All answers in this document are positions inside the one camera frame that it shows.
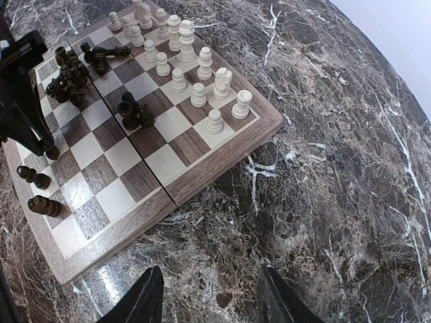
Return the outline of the wooden chess board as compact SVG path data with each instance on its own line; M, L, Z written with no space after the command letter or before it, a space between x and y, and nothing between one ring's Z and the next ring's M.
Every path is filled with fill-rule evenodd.
M42 113L55 138L60 156L55 161L38 157L15 141L4 144L11 172L28 166L51 178L46 190L12 176L19 201L36 242L58 282L66 284L126 246L178 206L187 202L218 176L276 133L282 123L277 109L245 77L211 50L211 78L197 75L201 49L195 37L195 59L183 63L172 52L166 35L167 13L152 1L144 3L145 23L134 8L111 15L67 44L79 59L80 45L114 48L128 46L127 57L108 57L107 72L90 75L80 107L58 103L45 94L52 78L59 75L55 58L37 66L36 82ZM157 61L146 63L144 42L153 40L157 52L165 52L170 75L156 73ZM213 95L216 71L232 72L225 100ZM187 88L172 91L172 71L183 70ZM206 104L191 104L195 83L205 86ZM232 107L240 90L253 95L246 118L238 120ZM130 102L138 109L147 104L154 115L152 127L128 131L117 106ZM207 132L211 110L222 113L222 131ZM31 212L28 200L36 195L58 201L57 217Z

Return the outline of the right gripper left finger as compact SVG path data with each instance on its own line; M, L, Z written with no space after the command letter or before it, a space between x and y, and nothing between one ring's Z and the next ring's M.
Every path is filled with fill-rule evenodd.
M164 280L159 266L149 267L97 323L161 322Z

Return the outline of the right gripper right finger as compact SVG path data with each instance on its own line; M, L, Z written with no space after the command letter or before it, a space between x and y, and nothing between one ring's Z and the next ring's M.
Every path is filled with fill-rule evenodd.
M257 322L319 322L323 321L294 293L281 275L262 264L257 281Z

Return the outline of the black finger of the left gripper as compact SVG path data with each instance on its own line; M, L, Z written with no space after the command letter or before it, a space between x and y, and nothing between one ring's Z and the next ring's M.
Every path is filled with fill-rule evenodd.
M1 41L1 142L13 139L36 155L45 154L45 145L55 145L34 70L47 50L37 30L12 43Z

